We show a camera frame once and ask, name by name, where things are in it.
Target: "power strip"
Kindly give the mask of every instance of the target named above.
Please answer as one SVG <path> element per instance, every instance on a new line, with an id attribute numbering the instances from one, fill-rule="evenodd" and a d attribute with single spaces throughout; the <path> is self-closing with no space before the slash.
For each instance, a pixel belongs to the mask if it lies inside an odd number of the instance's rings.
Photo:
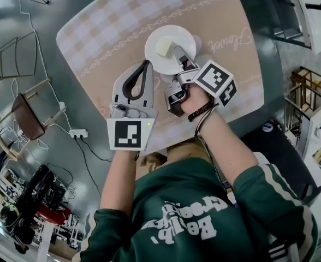
<path id="1" fill-rule="evenodd" d="M 88 137 L 88 131 L 86 129 L 72 129 L 69 131 L 69 134 L 72 138 L 74 138 L 74 136 L 76 136 L 76 138 L 80 138 L 80 136 L 83 138 Z"/>

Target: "black and white marker cube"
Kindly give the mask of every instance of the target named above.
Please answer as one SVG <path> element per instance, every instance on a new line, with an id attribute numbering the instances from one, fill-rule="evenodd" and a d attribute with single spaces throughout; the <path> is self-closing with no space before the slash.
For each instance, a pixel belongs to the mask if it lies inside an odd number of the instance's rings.
<path id="1" fill-rule="evenodd" d="M 220 106 L 226 106 L 237 92 L 233 74 L 209 60 L 193 81 L 215 98 Z"/>
<path id="2" fill-rule="evenodd" d="M 110 149 L 124 151 L 145 150 L 154 121 L 154 118 L 107 119 Z"/>

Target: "wooden chair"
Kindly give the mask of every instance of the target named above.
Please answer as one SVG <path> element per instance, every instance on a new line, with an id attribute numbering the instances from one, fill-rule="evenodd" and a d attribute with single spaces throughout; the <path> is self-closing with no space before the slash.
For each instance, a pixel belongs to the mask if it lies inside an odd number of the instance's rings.
<path id="1" fill-rule="evenodd" d="M 20 129 L 28 139 L 24 147 L 19 152 L 17 152 L 13 148 L 8 147 L 0 135 L 1 148 L 4 150 L 4 152 L 6 152 L 8 157 L 14 161 L 18 161 L 28 144 L 31 141 L 36 140 L 37 138 L 44 135 L 48 126 L 52 124 L 66 110 L 65 106 L 54 117 L 48 118 L 45 123 L 41 123 L 34 114 L 28 101 L 37 94 L 37 89 L 49 82 L 50 79 L 42 81 L 30 88 L 29 90 L 27 90 L 25 93 L 20 93 L 19 95 L 17 95 L 11 108 L 11 111 L 0 120 L 1 125 L 11 114 L 13 114 L 17 124 L 19 125 Z"/>

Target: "red object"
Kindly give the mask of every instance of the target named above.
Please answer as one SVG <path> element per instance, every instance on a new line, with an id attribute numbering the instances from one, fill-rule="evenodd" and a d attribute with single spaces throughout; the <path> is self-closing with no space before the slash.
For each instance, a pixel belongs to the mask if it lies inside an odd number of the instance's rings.
<path id="1" fill-rule="evenodd" d="M 65 208 L 64 210 L 60 211 L 52 211 L 43 203 L 40 203 L 37 215 L 43 217 L 46 221 L 62 225 L 66 219 L 68 219 L 69 215 L 71 214 L 71 210 L 69 208 Z"/>

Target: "white plate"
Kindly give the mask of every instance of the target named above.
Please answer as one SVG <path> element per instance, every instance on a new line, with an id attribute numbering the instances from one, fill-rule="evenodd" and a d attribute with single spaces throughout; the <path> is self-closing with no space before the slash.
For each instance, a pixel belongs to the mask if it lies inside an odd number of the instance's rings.
<path id="1" fill-rule="evenodd" d="M 145 57 L 151 61 L 155 71 L 164 75 L 176 75 L 182 72 L 175 55 L 162 57 L 154 52 L 157 43 L 162 38 L 169 38 L 175 44 L 182 46 L 191 59 L 195 58 L 196 45 L 193 36 L 184 28 L 177 25 L 166 25 L 153 31 L 145 45 Z"/>

